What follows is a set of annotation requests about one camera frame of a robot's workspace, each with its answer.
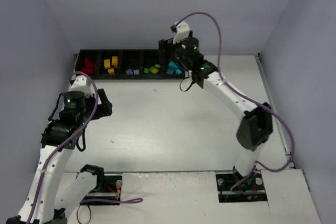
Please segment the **teal flower lego block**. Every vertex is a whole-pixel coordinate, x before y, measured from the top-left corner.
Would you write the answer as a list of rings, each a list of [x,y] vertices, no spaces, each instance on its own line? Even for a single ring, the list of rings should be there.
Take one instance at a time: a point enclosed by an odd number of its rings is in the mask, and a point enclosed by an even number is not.
[[[176,63],[174,63],[173,61],[170,61],[169,64],[167,65],[167,68],[173,71],[176,71],[179,67]]]

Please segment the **yellow long lego brick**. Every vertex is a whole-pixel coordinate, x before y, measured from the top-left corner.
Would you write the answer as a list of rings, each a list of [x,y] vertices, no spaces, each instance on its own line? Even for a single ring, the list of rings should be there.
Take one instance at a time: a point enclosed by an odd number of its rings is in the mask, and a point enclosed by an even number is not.
[[[110,59],[105,59],[103,61],[103,65],[105,69],[110,69],[111,68],[111,63],[110,63]]]

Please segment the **teal lilac green lego stack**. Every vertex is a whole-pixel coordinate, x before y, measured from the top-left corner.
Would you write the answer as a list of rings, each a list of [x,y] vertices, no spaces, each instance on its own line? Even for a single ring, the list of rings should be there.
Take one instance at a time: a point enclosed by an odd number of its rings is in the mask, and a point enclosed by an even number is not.
[[[167,69],[166,73],[167,73],[168,75],[172,75],[172,74],[174,73],[174,71],[171,70],[171,69]]]

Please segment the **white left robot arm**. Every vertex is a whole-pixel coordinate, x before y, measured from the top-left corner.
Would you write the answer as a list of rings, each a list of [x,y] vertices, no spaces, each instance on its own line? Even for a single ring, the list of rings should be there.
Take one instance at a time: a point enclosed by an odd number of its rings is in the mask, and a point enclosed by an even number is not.
[[[54,119],[54,113],[48,118],[39,163],[25,203],[7,223],[67,223],[86,194],[100,189],[104,183],[102,167],[85,165],[75,182],[57,197],[62,174],[88,123],[112,114],[112,103],[104,89],[71,90],[58,98],[64,100],[64,108],[58,119]]]

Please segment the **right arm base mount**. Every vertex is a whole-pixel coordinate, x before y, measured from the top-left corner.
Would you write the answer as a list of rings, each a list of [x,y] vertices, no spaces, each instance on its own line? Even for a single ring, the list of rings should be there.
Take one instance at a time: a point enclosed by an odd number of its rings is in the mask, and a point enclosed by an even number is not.
[[[267,193],[261,171],[255,171],[246,181],[238,182],[232,173],[217,173],[216,186],[219,203],[267,202]]]

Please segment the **lilac and lime lego stack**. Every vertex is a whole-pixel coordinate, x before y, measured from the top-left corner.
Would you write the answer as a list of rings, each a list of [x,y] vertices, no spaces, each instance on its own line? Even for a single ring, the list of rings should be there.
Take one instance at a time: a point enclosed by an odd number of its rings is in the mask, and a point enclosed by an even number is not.
[[[159,72],[159,69],[157,69],[156,67],[151,67],[151,68],[149,69],[149,72],[150,72],[151,74],[157,74],[157,73]]]

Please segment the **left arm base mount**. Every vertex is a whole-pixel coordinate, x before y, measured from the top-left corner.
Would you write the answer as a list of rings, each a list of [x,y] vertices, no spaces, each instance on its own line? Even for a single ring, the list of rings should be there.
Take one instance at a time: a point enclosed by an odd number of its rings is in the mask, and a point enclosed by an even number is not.
[[[91,190],[80,205],[86,206],[118,206],[121,199],[122,174],[107,173],[100,189]]]

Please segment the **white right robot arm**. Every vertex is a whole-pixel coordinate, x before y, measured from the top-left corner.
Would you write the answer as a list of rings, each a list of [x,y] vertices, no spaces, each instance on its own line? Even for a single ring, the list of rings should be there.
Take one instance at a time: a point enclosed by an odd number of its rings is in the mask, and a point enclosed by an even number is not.
[[[198,39],[187,37],[177,43],[172,38],[162,39],[159,41],[159,52],[189,72],[194,84],[216,96],[238,118],[236,138],[240,148],[233,175],[237,179],[248,176],[254,170],[261,148],[273,132],[271,114],[237,95],[232,85],[220,78],[219,68],[200,53]]]

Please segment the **small orange lego brick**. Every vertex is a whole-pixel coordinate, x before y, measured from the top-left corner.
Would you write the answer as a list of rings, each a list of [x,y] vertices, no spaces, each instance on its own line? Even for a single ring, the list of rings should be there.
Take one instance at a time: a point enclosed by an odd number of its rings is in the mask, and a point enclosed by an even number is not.
[[[110,75],[114,75],[114,74],[115,74],[114,68],[110,68],[110,69],[108,69],[108,73],[109,73]]]

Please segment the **orange butterfly lego block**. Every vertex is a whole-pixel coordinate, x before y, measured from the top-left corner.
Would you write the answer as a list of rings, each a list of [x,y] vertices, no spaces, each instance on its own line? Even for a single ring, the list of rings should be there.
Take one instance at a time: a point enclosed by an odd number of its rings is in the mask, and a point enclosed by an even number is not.
[[[111,57],[111,65],[113,67],[117,67],[118,66],[118,56],[112,56]]]

